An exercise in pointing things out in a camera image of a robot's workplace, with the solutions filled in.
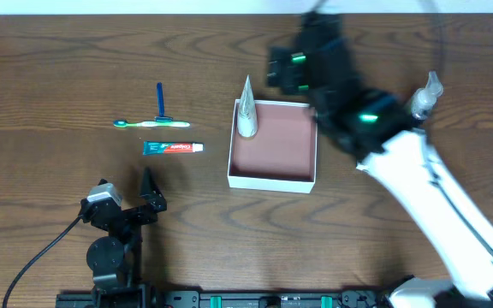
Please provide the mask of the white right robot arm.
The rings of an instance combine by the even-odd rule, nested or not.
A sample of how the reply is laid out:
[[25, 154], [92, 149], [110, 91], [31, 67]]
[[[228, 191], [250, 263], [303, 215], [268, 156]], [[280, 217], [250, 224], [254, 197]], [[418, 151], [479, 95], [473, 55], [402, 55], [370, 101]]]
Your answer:
[[340, 16], [311, 10], [292, 46], [270, 50], [267, 83], [306, 97], [322, 132], [396, 198], [447, 268], [446, 281], [400, 283], [386, 295], [388, 305], [493, 307], [493, 225], [422, 127], [443, 94], [435, 71], [405, 103], [370, 88], [354, 66]]

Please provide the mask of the clear spray bottle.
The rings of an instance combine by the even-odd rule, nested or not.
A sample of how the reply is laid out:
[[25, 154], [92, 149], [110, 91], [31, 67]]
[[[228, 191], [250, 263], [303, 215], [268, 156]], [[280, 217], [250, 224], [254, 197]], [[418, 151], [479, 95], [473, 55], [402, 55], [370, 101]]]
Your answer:
[[407, 104], [411, 116], [417, 121], [425, 121], [443, 92], [444, 87], [437, 76], [437, 72], [430, 71], [425, 87], [419, 88]]

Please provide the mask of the white conditioner tube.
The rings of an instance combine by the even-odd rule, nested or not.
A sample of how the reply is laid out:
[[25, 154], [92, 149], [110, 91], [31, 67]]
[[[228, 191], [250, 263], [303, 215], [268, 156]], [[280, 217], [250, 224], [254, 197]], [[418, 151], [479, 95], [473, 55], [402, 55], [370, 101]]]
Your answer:
[[258, 118], [250, 76], [246, 77], [237, 110], [237, 132], [243, 138], [253, 138], [258, 131]]

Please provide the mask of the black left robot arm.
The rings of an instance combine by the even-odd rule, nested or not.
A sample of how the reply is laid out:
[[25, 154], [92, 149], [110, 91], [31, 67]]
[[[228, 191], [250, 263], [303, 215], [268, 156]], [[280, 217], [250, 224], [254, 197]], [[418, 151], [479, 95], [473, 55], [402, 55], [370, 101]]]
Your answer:
[[82, 221], [108, 233], [86, 253], [94, 307], [151, 305], [151, 287], [140, 277], [141, 229], [157, 221], [157, 214], [167, 210], [167, 202], [148, 168], [142, 176], [140, 197], [145, 201], [142, 205], [124, 210], [114, 184], [102, 179], [80, 202]]

